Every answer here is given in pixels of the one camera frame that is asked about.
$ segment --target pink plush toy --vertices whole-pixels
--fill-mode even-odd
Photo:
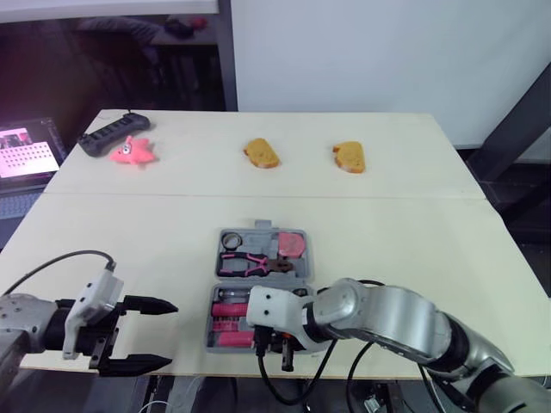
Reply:
[[[131,135],[128,135],[125,144],[113,152],[109,159],[116,162],[131,163],[132,165],[154,161],[156,159],[155,155],[147,149],[148,145],[149,139],[134,139]]]

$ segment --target white wall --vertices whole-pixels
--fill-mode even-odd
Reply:
[[[549,0],[233,0],[242,111],[432,113],[480,145],[551,60]]]

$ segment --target pink handle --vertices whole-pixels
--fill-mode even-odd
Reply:
[[[238,331],[239,321],[233,320],[219,320],[213,322],[213,331]]]
[[[220,347],[246,347],[252,348],[254,331],[226,331],[220,333],[218,345]]]
[[[213,305],[213,317],[244,317],[247,315],[247,304],[221,304]]]

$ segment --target black power strip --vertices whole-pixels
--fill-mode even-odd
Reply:
[[[100,157],[106,148],[135,131],[144,131],[151,125],[141,114],[129,112],[113,123],[109,123],[93,133],[83,133],[78,143],[91,157]]]

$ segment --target black metal frame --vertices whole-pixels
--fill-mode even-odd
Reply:
[[[551,64],[467,160],[478,181],[497,179],[551,126]]]

